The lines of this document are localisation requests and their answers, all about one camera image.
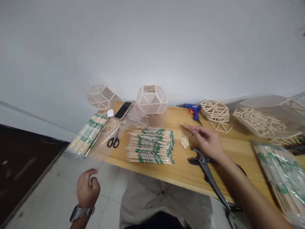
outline pliers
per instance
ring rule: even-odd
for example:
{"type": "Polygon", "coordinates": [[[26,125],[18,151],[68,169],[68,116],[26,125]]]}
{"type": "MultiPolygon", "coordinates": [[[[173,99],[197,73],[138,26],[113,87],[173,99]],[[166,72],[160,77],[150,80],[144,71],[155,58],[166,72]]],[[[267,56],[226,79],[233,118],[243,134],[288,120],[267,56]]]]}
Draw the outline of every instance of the pliers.
{"type": "Polygon", "coordinates": [[[215,162],[214,159],[205,157],[203,153],[198,149],[197,147],[192,148],[193,151],[197,152],[197,158],[189,158],[187,159],[189,163],[193,165],[199,165],[200,168],[202,169],[204,175],[205,175],[205,180],[210,184],[212,187],[213,191],[216,193],[217,197],[221,200],[221,202],[224,204],[226,209],[230,212],[236,212],[236,211],[242,211],[242,208],[235,206],[234,204],[230,204],[227,202],[221,191],[219,190],[212,173],[209,169],[209,166],[207,165],[208,162],[215,162]]]}

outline person's lap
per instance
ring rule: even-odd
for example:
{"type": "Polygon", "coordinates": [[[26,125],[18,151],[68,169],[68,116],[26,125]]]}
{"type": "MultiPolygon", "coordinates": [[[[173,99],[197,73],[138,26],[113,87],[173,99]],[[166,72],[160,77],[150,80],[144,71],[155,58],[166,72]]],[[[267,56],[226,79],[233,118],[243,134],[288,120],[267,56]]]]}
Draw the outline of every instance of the person's lap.
{"type": "Polygon", "coordinates": [[[129,178],[120,211],[120,229],[138,225],[157,212],[178,218],[185,227],[210,228],[212,205],[210,197],[166,183],[139,173],[129,178]]]}

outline wristwatch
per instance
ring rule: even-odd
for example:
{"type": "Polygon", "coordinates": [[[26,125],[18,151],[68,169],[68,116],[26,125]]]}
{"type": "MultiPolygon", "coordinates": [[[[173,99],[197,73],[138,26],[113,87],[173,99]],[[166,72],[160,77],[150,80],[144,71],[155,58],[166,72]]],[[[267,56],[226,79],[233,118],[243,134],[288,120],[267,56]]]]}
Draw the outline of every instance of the wristwatch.
{"type": "Polygon", "coordinates": [[[94,213],[95,207],[93,208],[81,208],[79,205],[76,205],[71,216],[70,216],[70,222],[73,223],[76,219],[84,217],[84,216],[90,216],[94,213]]]}

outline transparent container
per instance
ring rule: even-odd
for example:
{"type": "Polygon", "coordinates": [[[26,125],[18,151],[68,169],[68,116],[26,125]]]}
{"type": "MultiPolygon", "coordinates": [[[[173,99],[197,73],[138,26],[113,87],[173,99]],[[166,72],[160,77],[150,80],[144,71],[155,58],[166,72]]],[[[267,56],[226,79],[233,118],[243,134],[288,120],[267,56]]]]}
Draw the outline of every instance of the transparent container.
{"type": "Polygon", "coordinates": [[[258,137],[292,138],[305,130],[305,106],[300,102],[304,96],[250,98],[237,106],[233,116],[258,137]]]}

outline hand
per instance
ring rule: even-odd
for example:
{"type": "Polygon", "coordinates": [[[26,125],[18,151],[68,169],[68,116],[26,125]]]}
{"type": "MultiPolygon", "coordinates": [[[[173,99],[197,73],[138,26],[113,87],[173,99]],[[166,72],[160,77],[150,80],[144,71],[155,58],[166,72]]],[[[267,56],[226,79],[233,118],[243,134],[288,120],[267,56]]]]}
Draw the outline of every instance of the hand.
{"type": "Polygon", "coordinates": [[[81,208],[93,208],[98,199],[100,186],[97,178],[93,177],[91,185],[89,183],[90,176],[97,173],[95,169],[89,169],[79,177],[76,193],[81,208]]]}
{"type": "Polygon", "coordinates": [[[192,135],[196,138],[201,149],[208,157],[217,161],[226,155],[220,137],[216,132],[202,126],[189,127],[189,130],[192,132],[192,135]]]}

